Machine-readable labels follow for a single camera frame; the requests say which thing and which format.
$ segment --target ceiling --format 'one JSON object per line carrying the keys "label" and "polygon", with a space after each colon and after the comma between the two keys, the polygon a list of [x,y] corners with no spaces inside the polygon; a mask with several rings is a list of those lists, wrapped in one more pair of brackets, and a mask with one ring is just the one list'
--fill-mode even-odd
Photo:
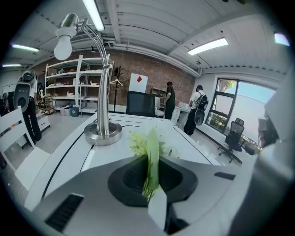
{"label": "ceiling", "polygon": [[[250,4],[236,0],[97,0],[106,29],[104,41],[114,49],[146,52],[173,60],[190,71],[216,67],[253,67],[286,73],[291,65],[289,47],[274,42],[280,29]],[[32,53],[9,48],[5,63],[36,65],[53,55],[55,30],[67,13],[89,17],[82,0],[42,3],[12,39],[39,48]],[[191,56],[188,50],[225,37],[228,45]],[[73,50],[94,44],[84,35],[72,39]]]}

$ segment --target light bulb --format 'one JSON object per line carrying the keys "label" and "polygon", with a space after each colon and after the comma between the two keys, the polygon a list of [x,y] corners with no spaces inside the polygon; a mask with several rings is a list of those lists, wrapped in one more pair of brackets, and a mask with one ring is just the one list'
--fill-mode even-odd
{"label": "light bulb", "polygon": [[54,49],[54,55],[57,60],[66,60],[72,53],[71,37],[62,35],[59,37],[59,42]]}

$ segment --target red diamond sign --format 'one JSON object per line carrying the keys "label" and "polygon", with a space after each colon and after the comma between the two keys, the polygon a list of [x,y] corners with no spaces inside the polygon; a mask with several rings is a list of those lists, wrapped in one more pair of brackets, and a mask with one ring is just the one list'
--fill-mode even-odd
{"label": "red diamond sign", "polygon": [[142,80],[142,78],[139,76],[137,79],[137,82],[140,82]]}

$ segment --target window frame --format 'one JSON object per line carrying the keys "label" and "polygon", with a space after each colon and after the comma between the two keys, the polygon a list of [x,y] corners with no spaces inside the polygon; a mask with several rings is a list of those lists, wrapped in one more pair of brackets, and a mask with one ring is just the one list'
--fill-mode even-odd
{"label": "window frame", "polygon": [[[218,84],[219,84],[219,81],[220,81],[220,80],[236,81],[236,90],[235,90],[235,94],[230,94],[230,93],[225,93],[225,92],[219,92],[219,91],[217,91],[217,87],[218,87]],[[222,131],[216,129],[215,127],[213,127],[213,126],[211,126],[211,125],[209,125],[211,128],[217,130],[218,132],[222,133],[223,135],[225,135],[225,134],[224,134],[224,131],[225,131],[227,125],[228,125],[228,122],[229,122],[229,119],[230,119],[230,116],[231,116],[232,110],[234,109],[234,106],[235,106],[236,95],[237,95],[238,88],[239,88],[239,82],[240,82],[240,80],[238,80],[238,79],[217,78],[217,83],[216,83],[216,87],[215,87],[214,97],[213,97],[213,100],[212,100],[212,103],[211,103],[211,106],[210,106],[210,110],[209,110],[209,112],[208,112],[208,114],[207,114],[207,118],[206,118],[205,124],[206,124],[206,125],[209,125],[209,124],[207,124],[207,121],[208,121],[208,119],[209,119],[209,117],[210,117],[210,113],[211,113],[211,112],[214,113],[214,114],[217,114],[217,115],[219,115],[219,116],[222,116],[222,117],[226,118],[226,123],[225,123],[224,128],[222,129]],[[226,114],[224,114],[224,113],[222,113],[222,112],[219,112],[219,111],[213,110],[214,101],[215,101],[217,95],[221,95],[221,96],[225,96],[225,97],[230,97],[230,98],[232,98],[232,103],[231,103],[230,111],[229,111],[229,114],[228,114],[228,115],[226,115]]]}

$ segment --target coat hanger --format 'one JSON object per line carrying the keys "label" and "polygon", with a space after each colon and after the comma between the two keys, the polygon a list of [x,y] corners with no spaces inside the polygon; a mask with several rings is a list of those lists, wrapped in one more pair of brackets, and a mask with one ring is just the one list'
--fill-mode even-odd
{"label": "coat hanger", "polygon": [[118,82],[118,85],[123,86],[118,79],[111,81],[110,84],[116,84],[116,82]]}

